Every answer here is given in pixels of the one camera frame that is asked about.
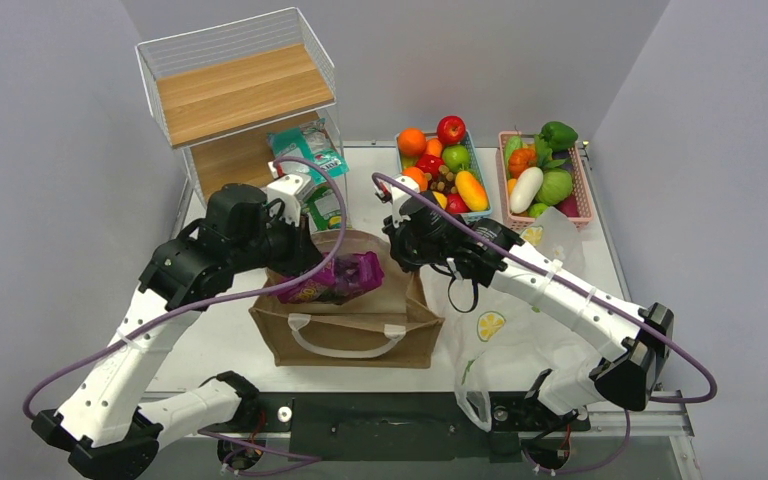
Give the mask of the clear plastic lemon-print bag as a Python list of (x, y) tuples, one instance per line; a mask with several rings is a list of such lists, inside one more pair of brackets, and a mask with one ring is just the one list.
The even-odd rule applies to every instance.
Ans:
[(547, 368), (577, 367), (590, 346), (505, 293), (456, 280), (446, 288), (442, 341), (454, 366), (456, 402), (478, 428), (492, 426), (492, 390), (526, 391)]

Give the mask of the brown jute tote bag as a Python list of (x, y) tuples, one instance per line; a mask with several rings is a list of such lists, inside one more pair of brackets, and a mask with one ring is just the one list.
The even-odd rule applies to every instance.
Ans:
[(372, 252), (383, 285), (341, 305), (285, 304), (261, 295), (249, 313), (277, 366), (426, 369), (444, 319), (429, 308), (417, 272), (390, 258), (389, 243), (350, 229), (343, 253)]

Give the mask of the purple snack packet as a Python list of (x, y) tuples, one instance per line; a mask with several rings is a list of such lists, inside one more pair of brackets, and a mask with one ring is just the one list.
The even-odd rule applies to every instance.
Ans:
[(385, 273), (372, 251), (336, 256), (305, 282), (276, 294), (284, 304), (342, 304), (379, 288)]

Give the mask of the yellow orange mango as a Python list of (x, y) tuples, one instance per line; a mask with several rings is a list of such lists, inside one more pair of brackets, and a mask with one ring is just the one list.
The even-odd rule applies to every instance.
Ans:
[(465, 205), (472, 212), (481, 212), (489, 208), (486, 190), (471, 172), (458, 172), (455, 176), (455, 186)]

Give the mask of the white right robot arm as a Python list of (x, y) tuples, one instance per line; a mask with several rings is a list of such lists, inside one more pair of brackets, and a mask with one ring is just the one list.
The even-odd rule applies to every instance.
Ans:
[(529, 422), (608, 401), (645, 409), (669, 354), (671, 312), (611, 296), (489, 218), (444, 214), (428, 193), (392, 193), (384, 221), (391, 254), (408, 271), (447, 278), (447, 347), (462, 410), (490, 426), (489, 382), (529, 390)]

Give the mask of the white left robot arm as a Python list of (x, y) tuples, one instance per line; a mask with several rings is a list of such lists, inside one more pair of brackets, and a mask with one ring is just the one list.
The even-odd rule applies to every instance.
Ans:
[(302, 212), (309, 193), (291, 175), (264, 188), (216, 191), (204, 217), (154, 251), (109, 345), (91, 356), (90, 373), (68, 400), (33, 417), (33, 431), (65, 451), (85, 478), (135, 479), (164, 447), (200, 429), (252, 426), (258, 391), (234, 372), (160, 401), (143, 396), (180, 337), (236, 275), (266, 268), (297, 277), (321, 262)]

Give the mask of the teal snack packet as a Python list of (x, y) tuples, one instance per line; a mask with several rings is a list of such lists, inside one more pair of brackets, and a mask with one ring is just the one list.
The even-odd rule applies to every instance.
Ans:
[(332, 140), (324, 118), (308, 121), (299, 126), (267, 134), (267, 143), (275, 158), (282, 156), (305, 158), (330, 177), (337, 178), (349, 171), (347, 162)]

